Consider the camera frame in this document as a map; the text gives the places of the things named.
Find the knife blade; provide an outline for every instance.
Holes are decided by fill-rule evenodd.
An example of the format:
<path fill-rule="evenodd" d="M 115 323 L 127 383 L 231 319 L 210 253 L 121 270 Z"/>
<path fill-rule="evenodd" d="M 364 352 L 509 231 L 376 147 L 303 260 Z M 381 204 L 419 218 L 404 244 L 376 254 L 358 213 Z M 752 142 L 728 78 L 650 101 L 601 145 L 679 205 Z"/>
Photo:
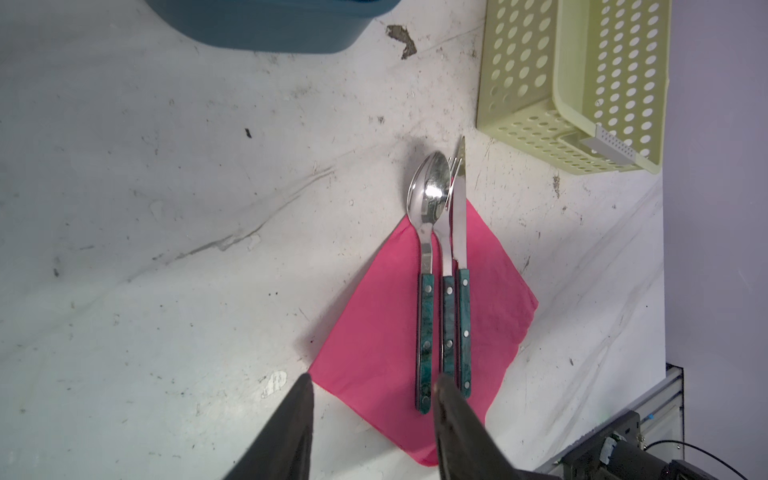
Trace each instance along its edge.
<path fill-rule="evenodd" d="M 453 180 L 452 236 L 453 257 L 458 269 L 458 389 L 464 398 L 472 394 L 472 339 L 469 309 L 469 268 L 467 264 L 467 175 L 466 147 L 462 136 L 458 143 L 456 161 L 459 162 Z"/>

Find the gray wall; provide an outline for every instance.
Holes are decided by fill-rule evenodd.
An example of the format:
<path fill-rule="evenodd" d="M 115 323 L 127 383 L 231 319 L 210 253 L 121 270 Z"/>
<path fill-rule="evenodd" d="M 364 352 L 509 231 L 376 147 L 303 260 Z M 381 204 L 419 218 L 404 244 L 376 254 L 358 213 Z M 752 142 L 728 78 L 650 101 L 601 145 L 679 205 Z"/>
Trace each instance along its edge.
<path fill-rule="evenodd" d="M 675 0 L 664 148 L 667 361 L 686 440 L 766 477 L 768 2 Z M 688 449 L 687 459 L 736 478 Z"/>

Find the cutlery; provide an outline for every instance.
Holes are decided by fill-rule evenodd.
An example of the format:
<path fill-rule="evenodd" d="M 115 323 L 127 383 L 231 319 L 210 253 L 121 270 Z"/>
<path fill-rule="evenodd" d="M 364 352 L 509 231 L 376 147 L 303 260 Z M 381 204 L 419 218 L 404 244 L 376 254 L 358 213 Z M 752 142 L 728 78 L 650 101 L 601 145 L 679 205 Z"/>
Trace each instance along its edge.
<path fill-rule="evenodd" d="M 440 246 L 442 258 L 442 321 L 440 322 L 440 372 L 450 376 L 455 381 L 456 358 L 456 283 L 453 278 L 453 255 L 451 254 L 451 193 L 453 188 L 453 165 L 449 161 L 447 181 L 442 185 L 443 192 L 448 197 L 442 215 L 435 222 L 434 231 Z"/>
<path fill-rule="evenodd" d="M 472 394 L 472 328 L 469 315 L 469 268 L 467 267 L 467 177 L 465 141 L 456 154 L 452 189 L 453 257 L 458 284 L 458 389 L 464 398 Z"/>
<path fill-rule="evenodd" d="M 442 186 L 446 182 L 450 183 L 450 177 L 451 171 L 445 155 L 440 152 L 429 155 L 413 176 L 406 201 L 408 219 L 416 229 L 421 243 L 415 385 L 415 406 L 421 413 L 429 412 L 432 403 L 432 321 L 435 295 L 432 229 L 445 212 L 448 192 Z"/>

